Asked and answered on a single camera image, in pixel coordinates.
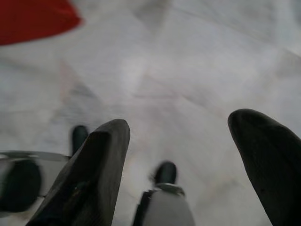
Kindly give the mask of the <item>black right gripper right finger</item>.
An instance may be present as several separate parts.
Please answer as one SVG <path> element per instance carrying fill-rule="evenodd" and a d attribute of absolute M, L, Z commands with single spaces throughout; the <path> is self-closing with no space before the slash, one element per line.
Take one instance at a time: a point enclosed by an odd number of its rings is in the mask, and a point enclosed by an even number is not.
<path fill-rule="evenodd" d="M 247 176 L 274 226 L 301 224 L 301 140 L 288 127 L 252 109 L 228 117 Z"/>

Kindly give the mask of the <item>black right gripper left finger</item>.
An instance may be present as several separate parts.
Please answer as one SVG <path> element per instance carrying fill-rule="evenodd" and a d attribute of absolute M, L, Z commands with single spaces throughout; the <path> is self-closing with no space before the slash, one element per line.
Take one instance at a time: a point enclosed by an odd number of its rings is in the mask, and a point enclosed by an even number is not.
<path fill-rule="evenodd" d="M 29 226 L 110 226 L 130 141 L 124 119 L 102 124 L 58 174 Z"/>

